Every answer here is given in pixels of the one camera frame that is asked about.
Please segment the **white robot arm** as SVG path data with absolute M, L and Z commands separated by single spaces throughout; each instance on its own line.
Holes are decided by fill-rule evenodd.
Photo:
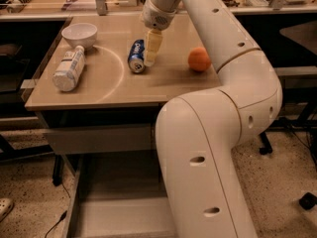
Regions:
M 146 0 L 145 25 L 166 29 L 179 4 L 220 84 L 177 96 L 158 114 L 158 160 L 178 238 L 258 238 L 231 151 L 276 118 L 280 81 L 221 0 Z

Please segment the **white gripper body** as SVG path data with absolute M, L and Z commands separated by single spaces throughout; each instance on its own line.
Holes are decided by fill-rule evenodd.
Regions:
M 175 13 L 175 9 L 164 10 L 158 7 L 154 0 L 146 0 L 142 20 L 147 28 L 163 31 L 169 27 Z

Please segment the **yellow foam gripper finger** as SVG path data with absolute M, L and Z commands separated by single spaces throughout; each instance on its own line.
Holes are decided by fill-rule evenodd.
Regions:
M 145 66 L 152 66 L 155 63 L 161 42 L 162 34 L 160 30 L 151 29 L 147 32 L 144 51 Z

